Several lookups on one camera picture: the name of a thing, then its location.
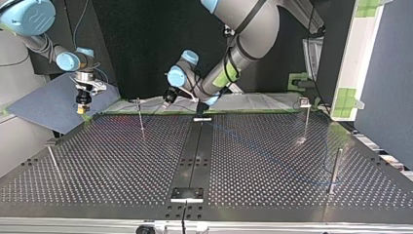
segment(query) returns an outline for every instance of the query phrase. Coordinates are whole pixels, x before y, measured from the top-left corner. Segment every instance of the metal bracket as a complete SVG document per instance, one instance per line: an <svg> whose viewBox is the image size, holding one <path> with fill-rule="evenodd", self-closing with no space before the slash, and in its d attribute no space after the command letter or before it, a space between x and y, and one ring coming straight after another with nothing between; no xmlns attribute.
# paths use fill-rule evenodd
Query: metal bracket
<svg viewBox="0 0 413 234"><path fill-rule="evenodd" d="M194 122L210 122L210 121L212 121L211 117L202 117L202 118L195 117L194 118Z"/></svg>
<svg viewBox="0 0 413 234"><path fill-rule="evenodd" d="M172 203L202 203L204 190L202 188L173 188L170 201Z"/></svg>

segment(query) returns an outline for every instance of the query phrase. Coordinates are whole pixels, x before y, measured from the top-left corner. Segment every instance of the white wall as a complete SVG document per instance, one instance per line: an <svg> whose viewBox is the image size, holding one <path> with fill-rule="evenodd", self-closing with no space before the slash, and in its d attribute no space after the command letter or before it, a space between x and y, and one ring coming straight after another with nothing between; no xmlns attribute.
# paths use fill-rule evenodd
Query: white wall
<svg viewBox="0 0 413 234"><path fill-rule="evenodd" d="M52 131L24 121L2 110L37 88L46 85L43 76L35 75L27 49L10 32L0 31L0 176L44 148Z"/></svg>

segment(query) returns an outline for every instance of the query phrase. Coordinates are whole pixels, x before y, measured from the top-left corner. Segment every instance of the cable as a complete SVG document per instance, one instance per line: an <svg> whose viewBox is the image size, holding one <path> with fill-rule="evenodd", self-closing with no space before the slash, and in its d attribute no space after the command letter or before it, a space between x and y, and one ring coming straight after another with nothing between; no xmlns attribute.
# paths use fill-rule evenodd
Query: cable
<svg viewBox="0 0 413 234"><path fill-rule="evenodd" d="M153 105L140 105L141 107L145 107L145 108L151 108L151 107L154 107L154 106L159 106L159 105L162 105L163 104L163 102L162 103L157 103L157 104L153 104ZM118 110L115 110L115 111L121 111L121 110L124 110L124 109L127 109L127 108L131 108L131 107L135 107L136 108L136 104L134 104L134 105L128 105L128 106L124 106L124 107L122 107L121 109L118 109Z"/></svg>
<svg viewBox="0 0 413 234"><path fill-rule="evenodd" d="M33 49L29 46L26 45L26 47L36 53L36 54L45 54L48 53L48 57L49 57L49 63L52 63L53 60L56 58L56 54L55 54L55 44L53 43L52 39L48 36L48 34L43 33L42 36L45 39L45 45L40 48L40 49Z"/></svg>
<svg viewBox="0 0 413 234"><path fill-rule="evenodd" d="M90 2L90 1L91 1L91 0L86 0L85 7L84 7L84 9L83 9L82 15L79 17L79 20L78 20L78 22L76 23L75 29L74 29L74 31L73 31L73 38L72 38L72 39L73 39L73 46L74 46L75 50L77 49L76 34L77 34L77 31L78 31L78 29L79 29L79 26L80 26L83 18L85 17L85 14L86 14L86 11L87 11L87 9L88 9L89 2ZM105 79L106 79L106 84L109 84L109 77L107 76L107 74L106 74L103 70L101 70L101 69L98 68L99 66L100 66L100 64L99 64L97 67L93 67L93 69L96 70L96 71L98 71L100 74L102 74L102 75L105 77Z"/></svg>
<svg viewBox="0 0 413 234"><path fill-rule="evenodd" d="M86 14L86 10L88 9L89 2L90 2L90 1L91 1L91 0L86 0L86 4L85 4L85 7L84 7L84 9L83 9L83 13L82 13L82 15L80 16L80 18L79 18L79 20L78 20L78 23L76 24L75 30L73 31L73 46L75 47L75 50L77 49L77 45L76 45L76 33L77 33L77 30L78 30L78 28L79 28L80 23L81 23L82 20L83 20L83 17L84 17L85 14Z"/></svg>
<svg viewBox="0 0 413 234"><path fill-rule="evenodd" d="M24 0L15 0L15 1L9 2L8 4L4 5L2 8L0 8L0 15L22 1Z"/></svg>
<svg viewBox="0 0 413 234"><path fill-rule="evenodd" d="M104 78L106 79L106 84L109 84L109 77L106 75L106 73L99 69L98 67L95 67L94 70L98 71L100 74L102 74L104 76Z"/></svg>
<svg viewBox="0 0 413 234"><path fill-rule="evenodd" d="M319 86L317 85L317 82L316 82L316 80L315 80L315 78L317 77L317 75L314 74L313 67L312 67L312 63L311 63L311 57L310 57L310 36L311 36L310 29L311 29L311 23L312 23L312 21L313 21L313 17L314 17L314 12L315 12L315 10L316 10L316 7L313 6L313 9L312 9L311 14L310 14L310 20L309 20L309 26L308 26L308 31L309 31L309 33L308 33L308 36L307 36L307 57L308 57L309 64L310 64L310 71L311 71L311 74L312 74L312 77L313 77L312 81L314 82L314 84L315 84L315 86L316 86L316 91L317 91L317 93L318 93L318 95L319 95L319 98L321 99L322 103L324 104L325 109L326 109L327 112L328 112L328 115L331 116L331 111L327 108L327 106L326 106L327 103L324 101L324 99L322 98L321 93L319 92Z"/></svg>
<svg viewBox="0 0 413 234"><path fill-rule="evenodd" d="M24 63L25 61L27 61L29 57L30 57L30 55L29 55L29 53L27 53L27 56L26 56L23 60L18 61L18 62L15 62L15 63L3 64L3 65L0 65L0 67L14 66L14 65L22 64L22 63Z"/></svg>
<svg viewBox="0 0 413 234"><path fill-rule="evenodd" d="M186 206L188 205L188 202L185 203L185 209L183 210L183 214L182 214L182 220L181 220L181 224L182 224L182 234L186 234L186 227L185 227L185 216L186 216Z"/></svg>

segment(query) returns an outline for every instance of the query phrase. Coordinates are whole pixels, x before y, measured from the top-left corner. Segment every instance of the vertical pin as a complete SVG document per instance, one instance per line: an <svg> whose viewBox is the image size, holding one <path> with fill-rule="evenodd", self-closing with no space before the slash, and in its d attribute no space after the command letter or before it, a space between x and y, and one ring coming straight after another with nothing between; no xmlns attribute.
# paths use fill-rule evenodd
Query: vertical pin
<svg viewBox="0 0 413 234"><path fill-rule="evenodd" d="M337 182L337 176L338 176L338 171L340 167L340 161L341 161L341 156L343 155L343 149L339 148L337 150L337 155L336 159L334 161L334 168L333 172L331 174L331 181L330 184L328 185L328 194L334 194L334 188Z"/></svg>

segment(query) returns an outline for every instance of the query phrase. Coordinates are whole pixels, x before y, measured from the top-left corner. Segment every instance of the metal frame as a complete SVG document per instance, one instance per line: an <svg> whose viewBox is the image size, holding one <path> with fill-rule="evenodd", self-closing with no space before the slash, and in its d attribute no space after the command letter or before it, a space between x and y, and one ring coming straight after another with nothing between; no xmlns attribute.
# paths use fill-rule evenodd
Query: metal frame
<svg viewBox="0 0 413 234"><path fill-rule="evenodd" d="M0 218L0 233L134 233L140 225L155 226L158 233L182 233L180 221L118 219ZM325 222L197 222L187 221L195 233L413 233L412 225Z"/></svg>
<svg viewBox="0 0 413 234"><path fill-rule="evenodd" d="M150 225L160 225L167 227L168 230L181 231L182 220L185 220L185 226L188 231L198 230L200 225L208 226L209 230L223 231L223 233L238 233L242 230L250 231L284 231L284 232L314 232L314 231L348 231L356 233L366 231L371 233L380 233L390 230L399 232L413 233L413 227L410 225L381 225L381 224L340 224L335 222L372 222L372 223L412 223L412 211L409 209L393 210L371 210L371 209L342 209L337 207L312 207L300 210L276 210L270 209L247 209L247 208L213 208L209 205L209 177L211 170L212 156L212 138L214 127L212 122L192 122L191 132L188 141L181 154L178 168L169 188L169 194L174 187L202 187L205 191L204 202L202 204L179 204L168 201L161 207L99 207L99 206L66 206L57 208L53 206L37 205L26 206L25 204L1 204L0 214L2 216L15 218L0 217L0 233L2 232L24 232L30 233L35 231L49 231L56 233L75 232L76 228L82 226L85 231L81 233L108 232L125 233L126 230L132 230L142 224L143 221L135 219L153 219L167 220L148 222ZM70 140L84 125L79 126L70 134L63 137L63 141ZM354 136L348 134L347 143L357 148L362 157L366 157L371 163L377 165L387 176L394 179L397 186L412 191L411 181L399 173L398 170L381 160L379 155L371 151L362 142L359 142ZM36 159L48 156L47 148L30 159L33 165L37 163ZM14 169L8 175L0 178L0 184L3 184L13 175L24 172L28 165L20 166ZM22 218L21 211L25 211L26 217ZM65 219L56 219L56 217L65 217ZM116 218L105 221L87 218Z"/></svg>

